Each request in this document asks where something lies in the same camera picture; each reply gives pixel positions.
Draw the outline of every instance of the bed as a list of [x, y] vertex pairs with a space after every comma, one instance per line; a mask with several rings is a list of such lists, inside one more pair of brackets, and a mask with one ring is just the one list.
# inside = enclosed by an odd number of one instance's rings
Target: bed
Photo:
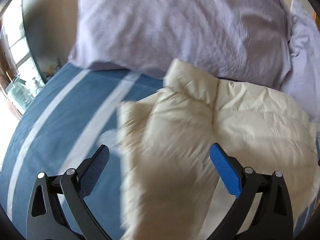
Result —
[[[85, 202], [104, 230], [115, 240], [121, 238], [116, 109], [123, 100], [140, 100], [160, 88], [161, 80], [137, 72], [90, 71], [71, 63], [46, 84], [17, 126], [0, 176], [0, 203], [24, 236], [37, 174], [43, 171], [54, 176], [76, 168], [105, 144], [110, 148], [109, 164]], [[295, 236], [307, 225], [319, 199], [320, 194], [296, 221]], [[71, 228], [80, 233], [66, 203], [62, 208]]]

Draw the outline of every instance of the striped bedsheet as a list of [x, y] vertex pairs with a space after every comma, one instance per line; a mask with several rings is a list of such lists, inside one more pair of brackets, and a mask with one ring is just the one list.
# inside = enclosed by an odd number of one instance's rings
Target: striped bedsheet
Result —
[[[123, 100], [140, 100], [161, 87], [162, 81], [129, 70], [89, 71], [70, 63], [46, 84], [18, 124], [0, 174], [0, 203], [24, 236], [37, 174], [54, 176], [76, 168], [105, 144], [110, 149], [109, 164], [85, 202], [104, 230], [114, 240], [121, 238], [116, 109]], [[296, 221], [295, 233], [308, 222], [317, 203]], [[62, 208], [71, 228], [80, 233], [65, 202]]]

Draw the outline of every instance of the white pillow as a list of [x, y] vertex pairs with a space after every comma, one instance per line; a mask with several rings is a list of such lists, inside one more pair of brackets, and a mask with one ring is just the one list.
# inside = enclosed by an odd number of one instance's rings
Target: white pillow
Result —
[[312, 16], [297, 0], [292, 0], [290, 12], [292, 69], [280, 91], [300, 103], [312, 122], [320, 123], [320, 33]]
[[83, 68], [119, 68], [104, 64], [113, 62], [161, 78], [177, 57], [216, 77], [275, 89], [291, 68], [290, 18], [281, 0], [79, 0], [78, 5], [69, 59]]

